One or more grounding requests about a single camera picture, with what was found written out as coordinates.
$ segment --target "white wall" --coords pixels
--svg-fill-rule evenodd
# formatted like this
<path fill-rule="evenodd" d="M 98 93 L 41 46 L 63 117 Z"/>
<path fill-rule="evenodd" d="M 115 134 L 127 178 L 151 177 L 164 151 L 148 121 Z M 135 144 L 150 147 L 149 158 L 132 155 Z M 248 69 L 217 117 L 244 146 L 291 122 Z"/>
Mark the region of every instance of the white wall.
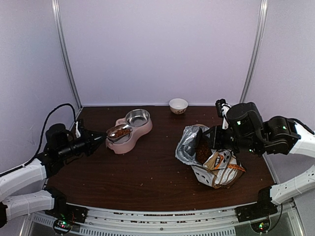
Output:
<path fill-rule="evenodd" d="M 57 105 L 74 103 L 63 66 L 50 0 L 0 1 L 0 172 L 30 159 L 39 143 L 47 114 Z M 72 112 L 61 108 L 48 127 L 72 124 Z M 20 193 L 38 191 L 41 184 Z M 0 229 L 17 235 L 22 219 Z"/>
<path fill-rule="evenodd" d="M 315 2 L 270 0 L 265 34 L 247 101 L 264 120 L 298 118 L 315 129 Z M 270 155 L 280 182 L 308 169 L 315 159 Z M 297 197 L 307 235 L 314 236 L 315 191 Z"/>
<path fill-rule="evenodd" d="M 240 99 L 260 0 L 60 2 L 83 105 Z"/>

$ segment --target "dry kibble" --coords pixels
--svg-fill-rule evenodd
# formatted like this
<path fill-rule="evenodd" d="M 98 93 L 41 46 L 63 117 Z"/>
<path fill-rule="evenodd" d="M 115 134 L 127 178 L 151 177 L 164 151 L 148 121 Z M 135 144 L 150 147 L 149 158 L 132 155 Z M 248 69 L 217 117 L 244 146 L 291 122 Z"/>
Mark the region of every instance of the dry kibble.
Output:
<path fill-rule="evenodd" d="M 204 164 L 208 158 L 212 155 L 211 149 L 206 140 L 201 138 L 197 148 L 196 148 L 196 159 L 201 164 Z"/>
<path fill-rule="evenodd" d="M 112 138 L 118 138 L 122 135 L 129 134 L 131 131 L 129 129 L 119 129 L 115 132 L 115 135 Z"/>

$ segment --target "aluminum frame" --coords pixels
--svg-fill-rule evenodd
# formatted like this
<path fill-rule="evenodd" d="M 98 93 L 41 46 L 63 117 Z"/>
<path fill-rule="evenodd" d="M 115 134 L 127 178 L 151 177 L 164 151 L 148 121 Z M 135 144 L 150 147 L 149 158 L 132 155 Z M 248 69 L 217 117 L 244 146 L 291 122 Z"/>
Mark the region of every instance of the aluminum frame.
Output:
<path fill-rule="evenodd" d="M 73 74 L 72 74 L 72 70 L 71 70 L 71 66 L 70 66 L 70 61 L 69 61 L 69 56 L 68 56 L 67 48 L 65 45 L 63 25 L 62 25 L 60 8 L 59 8 L 59 0 L 52 0 L 52 8 L 53 8 L 54 18 L 55 18 L 55 22 L 56 22 L 56 26 L 57 26 L 59 42 L 60 42 L 60 47 L 61 47 L 62 56 L 63 56 L 64 67 L 65 67 L 67 77 L 69 80 L 71 92 L 73 94 L 77 108 L 80 110 L 82 108 L 82 104 L 80 101 L 78 90 L 77 90 L 75 82 L 74 82 L 74 78 L 73 78 Z"/>
<path fill-rule="evenodd" d="M 125 236 L 190 236 L 217 235 L 216 232 L 233 232 L 235 227 L 248 224 L 238 223 L 235 207 L 223 207 L 209 210 L 142 212 L 122 211 L 87 207 L 89 209 L 86 222 L 72 229 L 73 234 L 92 235 L 125 235 Z M 287 212 L 296 236 L 304 236 L 303 226 L 294 201 L 283 204 L 283 212 Z M 28 236 L 32 222 L 51 227 L 54 217 L 36 212 L 25 219 L 24 230 L 20 236 Z"/>
<path fill-rule="evenodd" d="M 243 92 L 242 92 L 242 95 L 240 98 L 240 103 L 245 101 L 247 94 L 248 94 L 248 90 L 249 90 L 250 85 L 251 85 L 252 76 L 254 74 L 255 66 L 257 63 L 257 59 L 258 59 L 258 53 L 259 53 L 261 41 L 263 38 L 264 30 L 265 30 L 266 18 L 267 18 L 267 9 L 268 9 L 268 0 L 261 0 L 255 43 L 254 43 L 254 47 L 252 50 L 252 58 L 251 58 L 250 66 L 248 68 Z"/>

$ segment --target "small white bowl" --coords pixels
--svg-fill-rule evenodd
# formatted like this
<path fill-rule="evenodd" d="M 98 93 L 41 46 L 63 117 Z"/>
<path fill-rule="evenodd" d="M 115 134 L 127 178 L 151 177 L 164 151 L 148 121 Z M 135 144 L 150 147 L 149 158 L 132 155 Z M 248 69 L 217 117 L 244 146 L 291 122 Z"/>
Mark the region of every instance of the small white bowl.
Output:
<path fill-rule="evenodd" d="M 186 111 L 188 107 L 188 102 L 181 98 L 174 98 L 169 101 L 169 107 L 174 114 L 182 114 Z"/>

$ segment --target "stainless steel bowl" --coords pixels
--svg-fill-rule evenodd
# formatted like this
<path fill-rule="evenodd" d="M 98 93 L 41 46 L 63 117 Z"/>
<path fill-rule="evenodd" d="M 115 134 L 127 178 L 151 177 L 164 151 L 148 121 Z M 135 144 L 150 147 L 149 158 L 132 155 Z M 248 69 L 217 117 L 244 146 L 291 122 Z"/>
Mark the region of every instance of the stainless steel bowl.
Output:
<path fill-rule="evenodd" d="M 143 109 L 136 109 L 126 115 L 126 123 L 130 126 L 139 127 L 150 120 L 150 113 Z"/>
<path fill-rule="evenodd" d="M 117 138 L 114 138 L 115 137 L 115 134 L 118 130 L 122 130 L 122 129 L 128 129 L 130 132 L 128 134 L 123 134 Z M 117 125 L 117 126 L 114 126 L 112 128 L 110 128 L 109 130 L 106 131 L 107 133 L 107 138 L 114 142 L 114 143 L 117 143 L 118 140 L 122 139 L 123 137 L 125 136 L 130 136 L 131 132 L 132 132 L 132 128 L 129 124 L 120 124 L 120 125 Z"/>

